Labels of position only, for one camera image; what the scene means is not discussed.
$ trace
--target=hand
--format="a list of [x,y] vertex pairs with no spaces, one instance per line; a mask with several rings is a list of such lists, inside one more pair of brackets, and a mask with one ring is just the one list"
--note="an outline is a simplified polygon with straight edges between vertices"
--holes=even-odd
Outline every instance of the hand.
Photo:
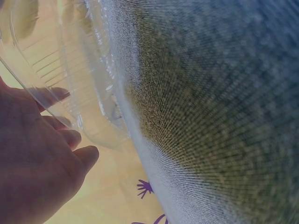
[[[54,91],[60,100],[69,96],[64,89]],[[73,151],[80,134],[42,111],[25,90],[0,78],[1,224],[48,220],[77,193],[99,157],[93,146]]]

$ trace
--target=gray fabric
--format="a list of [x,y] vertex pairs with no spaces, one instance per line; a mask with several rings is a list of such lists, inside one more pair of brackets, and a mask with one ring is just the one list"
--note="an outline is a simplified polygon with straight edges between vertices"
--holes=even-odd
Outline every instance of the gray fabric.
[[170,223],[299,223],[298,1],[102,2],[119,104]]

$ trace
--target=light wood surface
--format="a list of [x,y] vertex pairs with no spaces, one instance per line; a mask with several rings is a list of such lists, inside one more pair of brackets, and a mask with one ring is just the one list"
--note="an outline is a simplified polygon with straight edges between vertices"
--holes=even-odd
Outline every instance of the light wood surface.
[[[43,49],[31,50],[39,55]],[[21,88],[1,62],[0,75],[9,86]],[[82,136],[80,147],[93,144]],[[132,141],[124,142],[118,150],[98,147],[100,159],[81,190],[46,224],[154,223],[163,211],[154,194],[147,194],[144,199],[138,196],[138,180],[147,181],[147,177]]]

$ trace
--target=purple handprint decal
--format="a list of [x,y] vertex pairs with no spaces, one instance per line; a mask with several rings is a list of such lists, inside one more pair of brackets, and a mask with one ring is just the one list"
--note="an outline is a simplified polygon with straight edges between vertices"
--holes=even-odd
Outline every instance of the purple handprint decal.
[[[164,217],[165,217],[165,214],[161,215],[161,216],[154,222],[154,224],[159,224],[160,221],[161,221]],[[134,222],[134,223],[132,223],[132,224],[145,224],[145,223]]]
[[140,182],[141,184],[137,184],[137,187],[139,187],[138,190],[142,190],[142,192],[141,192],[140,194],[138,194],[138,196],[139,196],[139,195],[142,195],[142,196],[141,196],[141,199],[144,198],[144,196],[146,195],[147,192],[149,192],[150,194],[151,194],[151,193],[154,193],[154,191],[153,191],[153,189],[151,188],[151,185],[150,185],[149,182],[146,182],[146,181],[143,181],[143,180],[139,180],[139,182]]

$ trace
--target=clear plastic container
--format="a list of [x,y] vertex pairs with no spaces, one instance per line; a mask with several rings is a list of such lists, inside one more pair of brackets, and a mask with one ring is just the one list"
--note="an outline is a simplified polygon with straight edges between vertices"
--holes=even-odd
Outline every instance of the clear plastic container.
[[[0,58],[15,78],[53,116],[116,148],[128,134],[114,97],[107,33],[98,1],[6,0],[0,10]],[[71,96],[49,107],[55,87]]]

